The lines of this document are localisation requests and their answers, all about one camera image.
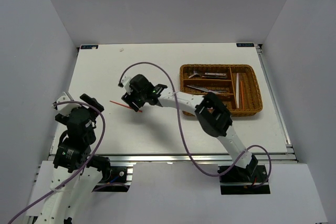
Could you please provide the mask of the knife with black handle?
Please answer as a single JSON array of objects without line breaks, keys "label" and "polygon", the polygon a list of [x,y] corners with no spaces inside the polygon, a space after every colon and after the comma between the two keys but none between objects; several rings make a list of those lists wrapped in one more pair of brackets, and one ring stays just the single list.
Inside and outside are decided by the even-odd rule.
[{"label": "knife with black handle", "polygon": [[228,93],[228,90],[207,90],[207,92],[211,92],[214,94],[223,94],[223,93]]}]

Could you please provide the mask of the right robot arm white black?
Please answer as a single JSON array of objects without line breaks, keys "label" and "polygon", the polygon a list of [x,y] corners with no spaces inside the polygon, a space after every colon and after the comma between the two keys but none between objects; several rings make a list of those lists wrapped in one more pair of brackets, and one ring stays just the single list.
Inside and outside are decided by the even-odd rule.
[{"label": "right robot arm white black", "polygon": [[178,112],[185,111],[196,116],[203,131],[218,139],[233,159],[231,167],[222,172],[222,175],[230,174],[239,182],[247,182],[255,177],[257,158],[237,136],[231,113],[215,93],[193,95],[176,91],[164,84],[153,85],[142,74],[134,77],[123,76],[118,86],[125,88],[126,93],[122,100],[135,112],[149,104],[174,108]]}]

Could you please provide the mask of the fork with black handle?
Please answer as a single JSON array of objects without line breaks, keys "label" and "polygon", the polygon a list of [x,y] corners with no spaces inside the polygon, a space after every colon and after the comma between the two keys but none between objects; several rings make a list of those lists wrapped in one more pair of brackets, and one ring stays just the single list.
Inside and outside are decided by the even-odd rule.
[{"label": "fork with black handle", "polygon": [[227,75],[224,76],[209,76],[209,75],[203,75],[203,74],[192,74],[188,77],[191,78],[205,78],[205,79],[227,79]]}]

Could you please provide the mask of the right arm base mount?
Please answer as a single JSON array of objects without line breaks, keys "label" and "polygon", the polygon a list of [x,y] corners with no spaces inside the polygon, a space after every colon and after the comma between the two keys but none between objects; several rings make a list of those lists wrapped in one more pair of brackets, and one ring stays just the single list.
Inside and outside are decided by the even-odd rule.
[{"label": "right arm base mount", "polygon": [[219,177],[221,195],[269,195],[271,193],[265,165],[258,165],[254,174],[247,176],[234,167]]}]

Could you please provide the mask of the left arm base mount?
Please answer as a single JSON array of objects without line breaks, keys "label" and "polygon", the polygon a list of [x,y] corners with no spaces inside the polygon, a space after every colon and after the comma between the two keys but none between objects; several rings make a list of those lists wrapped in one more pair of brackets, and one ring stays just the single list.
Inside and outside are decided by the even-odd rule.
[{"label": "left arm base mount", "polygon": [[111,166],[107,157],[94,156],[80,180],[93,192],[128,192],[127,170],[126,166]]}]

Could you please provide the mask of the orange chopstick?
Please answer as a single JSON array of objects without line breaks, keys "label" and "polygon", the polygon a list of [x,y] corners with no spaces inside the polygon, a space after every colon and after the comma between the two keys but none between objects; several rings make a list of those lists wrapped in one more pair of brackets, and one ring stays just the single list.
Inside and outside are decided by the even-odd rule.
[{"label": "orange chopstick", "polygon": [[[119,106],[122,106],[122,107],[124,107],[124,108],[128,108],[128,109],[134,110],[134,109],[131,108],[130,106],[125,105],[125,104],[122,104],[122,103],[118,103],[118,102],[111,101],[111,100],[110,100],[109,102],[111,102],[111,103],[113,103],[113,104],[116,104],[116,105],[119,105]],[[142,111],[142,110],[137,110],[137,111],[135,111],[135,112],[142,113],[143,111]]]},{"label": "orange chopstick", "polygon": [[244,106],[244,88],[243,88],[243,81],[240,81],[240,94],[241,94],[241,103],[242,103],[242,109],[245,109]]}]

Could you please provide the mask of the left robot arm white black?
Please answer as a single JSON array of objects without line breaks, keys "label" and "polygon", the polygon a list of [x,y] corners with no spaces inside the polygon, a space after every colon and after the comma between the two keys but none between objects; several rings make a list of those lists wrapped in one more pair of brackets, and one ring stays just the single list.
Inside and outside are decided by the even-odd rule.
[{"label": "left robot arm white black", "polygon": [[93,143],[102,139],[95,135],[97,117],[104,111],[95,98],[82,94],[81,102],[64,93],[55,103],[55,120],[66,130],[59,137],[53,161],[50,193],[44,197],[36,223],[73,223],[76,213],[99,182],[111,176],[110,162],[96,155]]}]

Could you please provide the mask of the knife with pink handle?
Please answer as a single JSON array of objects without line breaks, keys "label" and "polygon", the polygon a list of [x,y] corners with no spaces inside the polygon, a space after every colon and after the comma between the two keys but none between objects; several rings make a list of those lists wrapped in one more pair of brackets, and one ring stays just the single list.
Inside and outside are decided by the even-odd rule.
[{"label": "knife with pink handle", "polygon": [[191,89],[195,89],[195,90],[200,90],[200,91],[203,91],[203,92],[207,92],[207,90],[210,90],[208,88],[205,88],[205,87],[199,87],[199,86],[193,86],[193,85],[187,85],[188,88],[191,88]]}]

